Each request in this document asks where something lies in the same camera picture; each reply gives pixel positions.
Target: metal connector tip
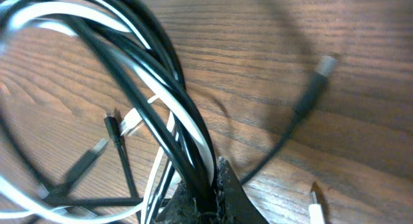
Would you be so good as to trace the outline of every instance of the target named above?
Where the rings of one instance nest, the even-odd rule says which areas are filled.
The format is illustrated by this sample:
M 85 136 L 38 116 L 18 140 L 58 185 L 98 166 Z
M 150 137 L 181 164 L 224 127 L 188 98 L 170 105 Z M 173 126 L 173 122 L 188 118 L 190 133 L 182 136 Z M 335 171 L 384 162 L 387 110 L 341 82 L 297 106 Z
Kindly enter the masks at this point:
M 109 140 L 103 138 L 92 148 L 92 152 L 100 156 L 105 151 L 108 144 Z
M 323 56 L 321 61 L 318 63 L 316 72 L 322 76 L 328 77 L 336 65 L 337 59 L 331 56 Z
M 310 193 L 310 195 L 311 195 L 313 204 L 317 204 L 317 194 L 316 194 L 316 192 L 312 191 Z

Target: wooden table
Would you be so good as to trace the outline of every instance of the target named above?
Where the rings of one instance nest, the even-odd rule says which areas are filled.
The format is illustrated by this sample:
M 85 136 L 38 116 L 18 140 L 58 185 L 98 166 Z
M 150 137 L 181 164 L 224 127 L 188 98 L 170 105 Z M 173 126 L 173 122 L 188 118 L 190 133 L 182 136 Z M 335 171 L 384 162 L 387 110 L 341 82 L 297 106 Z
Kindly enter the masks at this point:
M 316 182 L 331 223 L 413 223 L 413 0 L 143 1 L 174 42 L 216 151 L 239 177 L 279 139 L 320 57 L 340 55 L 316 111 L 245 186 L 269 222 L 309 223 Z M 56 181 L 107 137 L 105 112 L 131 108 L 79 40 L 54 32 L 20 32 L 0 75 L 16 130 Z M 154 108 L 166 119 L 160 101 Z M 144 127 L 127 147 L 143 194 L 156 141 Z M 0 166 L 34 190 L 4 142 Z M 115 148 L 74 195 L 128 196 Z

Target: wooden surface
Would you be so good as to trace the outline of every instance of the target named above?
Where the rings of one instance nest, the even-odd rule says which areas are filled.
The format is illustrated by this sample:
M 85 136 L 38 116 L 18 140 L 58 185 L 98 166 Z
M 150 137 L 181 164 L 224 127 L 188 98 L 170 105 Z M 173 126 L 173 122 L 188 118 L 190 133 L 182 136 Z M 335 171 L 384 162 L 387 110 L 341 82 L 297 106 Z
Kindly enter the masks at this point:
M 270 223 L 309 223 L 313 182 L 331 223 L 413 223 L 413 0 L 143 1 L 174 42 L 218 154 L 240 177 L 279 139 L 318 59 L 340 55 L 316 111 L 245 186 Z M 46 30 L 20 32 L 0 75 L 16 130 L 56 181 L 107 136 L 105 112 L 131 108 L 80 41 Z M 165 106 L 154 107 L 166 119 Z M 127 147 L 143 194 L 156 141 L 142 128 Z M 0 164 L 33 191 L 5 143 Z M 127 196 L 121 172 L 109 147 L 75 196 Z

